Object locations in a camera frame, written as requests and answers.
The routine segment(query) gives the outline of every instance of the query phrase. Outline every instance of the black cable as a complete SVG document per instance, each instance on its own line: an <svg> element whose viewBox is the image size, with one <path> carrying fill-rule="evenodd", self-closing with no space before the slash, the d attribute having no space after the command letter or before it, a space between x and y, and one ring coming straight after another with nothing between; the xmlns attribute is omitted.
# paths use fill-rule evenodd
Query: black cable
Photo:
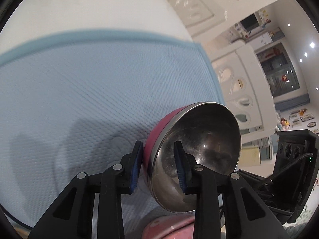
<svg viewBox="0 0 319 239"><path fill-rule="evenodd" d="M10 239L22 239L22 237L16 232L9 220L0 208L0 234L1 238Z"/></svg>
<svg viewBox="0 0 319 239"><path fill-rule="evenodd" d="M277 173L273 173L272 175L268 176L267 178L265 178L264 180L260 181L259 183L256 184L256 186L254 187L254 190L259 190L262 186L264 186L265 183L269 182L270 180L273 180L275 178L277 178L279 175L281 175L282 173L284 173L286 170L288 170L289 168L291 168L292 166L294 166L296 163L300 162L302 159L307 158L307 157L313 157L314 155L312 153L306 153L302 156L299 156L298 158L296 158L293 162L287 164L282 170L280 170Z"/></svg>
<svg viewBox="0 0 319 239"><path fill-rule="evenodd" d="M28 229L28 230L32 230L32 227L26 225L25 223L21 222L20 220L18 220L17 218L15 218L13 215L11 215L1 204L0 204L0 209L14 222L16 222L18 225Z"/></svg>

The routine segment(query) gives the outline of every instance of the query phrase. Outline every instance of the light blue bedsheet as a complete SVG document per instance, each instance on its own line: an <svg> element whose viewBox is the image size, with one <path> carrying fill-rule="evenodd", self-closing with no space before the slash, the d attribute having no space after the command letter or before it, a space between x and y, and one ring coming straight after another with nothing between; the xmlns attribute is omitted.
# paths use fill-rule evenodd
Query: light blue bedsheet
<svg viewBox="0 0 319 239"><path fill-rule="evenodd" d="M0 85L0 203L31 227L78 172L117 163L169 112L224 103L199 44L151 33L95 30L29 42L0 56ZM169 214L141 178L122 197L122 212L127 238Z"/></svg>

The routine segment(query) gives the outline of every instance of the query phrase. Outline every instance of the metal screw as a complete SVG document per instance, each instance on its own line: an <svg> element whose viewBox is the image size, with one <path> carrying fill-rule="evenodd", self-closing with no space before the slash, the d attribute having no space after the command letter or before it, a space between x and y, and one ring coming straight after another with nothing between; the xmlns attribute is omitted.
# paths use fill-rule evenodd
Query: metal screw
<svg viewBox="0 0 319 239"><path fill-rule="evenodd" d="M202 165L200 165L200 164L196 164L195 166L194 166L194 170L195 171L202 171L204 169L204 167L202 166Z"/></svg>
<svg viewBox="0 0 319 239"><path fill-rule="evenodd" d="M113 169L115 170L115 171L119 171L119 170L121 170L123 168L123 166L121 165L121 164L114 164L113 165Z"/></svg>
<svg viewBox="0 0 319 239"><path fill-rule="evenodd" d="M239 174L238 174L238 173L235 173L235 172L233 172L230 176L231 176L231 178L234 179L234 180L238 180L239 177L240 177Z"/></svg>
<svg viewBox="0 0 319 239"><path fill-rule="evenodd" d="M86 176L86 173L85 173L85 172L79 172L79 173L77 174L77 178L78 178L78 179L83 179L85 176Z"/></svg>

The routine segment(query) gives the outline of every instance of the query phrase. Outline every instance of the framed picture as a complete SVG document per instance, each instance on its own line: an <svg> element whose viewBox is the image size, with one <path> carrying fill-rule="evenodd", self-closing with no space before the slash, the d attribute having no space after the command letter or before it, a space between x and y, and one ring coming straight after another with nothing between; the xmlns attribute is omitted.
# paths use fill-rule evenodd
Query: framed picture
<svg viewBox="0 0 319 239"><path fill-rule="evenodd" d="M312 132L313 133L315 133L316 135L318 135L319 134L319 130L316 128L316 129L314 129L314 130L312 130Z"/></svg>
<svg viewBox="0 0 319 239"><path fill-rule="evenodd" d="M290 119L290 120L295 119L295 118L298 118L297 114L293 114L293 115L290 115L290 116L289 116L289 119Z"/></svg>
<svg viewBox="0 0 319 239"><path fill-rule="evenodd" d="M301 121L299 118L292 120L292 127L297 127L297 126L301 126Z"/></svg>
<svg viewBox="0 0 319 239"><path fill-rule="evenodd" d="M317 125L316 122L310 122L310 123L307 125L307 127L314 127L315 125Z"/></svg>
<svg viewBox="0 0 319 239"><path fill-rule="evenodd" d="M300 110L294 110L294 111L290 112L289 115L297 114L299 112L300 112Z"/></svg>
<svg viewBox="0 0 319 239"><path fill-rule="evenodd" d="M305 114L300 117L302 122L308 121L308 120L313 120L315 117L312 114Z"/></svg>

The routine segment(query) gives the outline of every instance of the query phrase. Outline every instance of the wall decoration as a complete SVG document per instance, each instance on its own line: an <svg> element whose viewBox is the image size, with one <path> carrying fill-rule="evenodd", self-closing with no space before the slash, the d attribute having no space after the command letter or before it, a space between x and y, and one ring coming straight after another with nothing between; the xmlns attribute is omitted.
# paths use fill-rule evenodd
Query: wall decoration
<svg viewBox="0 0 319 239"><path fill-rule="evenodd" d="M302 122L313 120L315 117L312 114L306 114L300 117Z"/></svg>
<svg viewBox="0 0 319 239"><path fill-rule="evenodd" d="M300 119L293 119L292 120L292 127L298 127L298 126L301 126L301 121Z"/></svg>
<svg viewBox="0 0 319 239"><path fill-rule="evenodd" d="M307 125L307 127L314 127L315 125L317 125L316 122L310 122L310 123Z"/></svg>
<svg viewBox="0 0 319 239"><path fill-rule="evenodd" d="M295 118L299 118L299 117L297 116L297 114L293 114L293 115L290 115L290 116L289 116L289 119L290 119L290 120L295 119Z"/></svg>
<svg viewBox="0 0 319 239"><path fill-rule="evenodd" d="M303 115L306 113L306 111L307 111L307 109L302 109L302 110L300 110L299 115L300 115L300 116L303 116Z"/></svg>
<svg viewBox="0 0 319 239"><path fill-rule="evenodd" d="M249 39L247 31L241 23L235 23L234 28L240 37L245 37L246 39Z"/></svg>
<svg viewBox="0 0 319 239"><path fill-rule="evenodd" d="M266 9L265 9L265 8L260 9L260 10L258 11L258 14L259 14L260 19L261 19L261 21L262 21L262 23L263 23L263 24L261 25L261 27L262 27L262 28L266 28L266 24L272 22L272 20L269 19L269 16L268 16L268 13L267 13Z"/></svg>
<svg viewBox="0 0 319 239"><path fill-rule="evenodd" d="M294 110L294 111L290 112L289 115L293 115L293 114L296 114L296 113L299 113L299 112L300 112L300 110Z"/></svg>
<svg viewBox="0 0 319 239"><path fill-rule="evenodd" d="M318 135L319 134L319 130L316 128L316 129L314 129L314 130L312 130L312 132L313 133L315 133L316 135Z"/></svg>

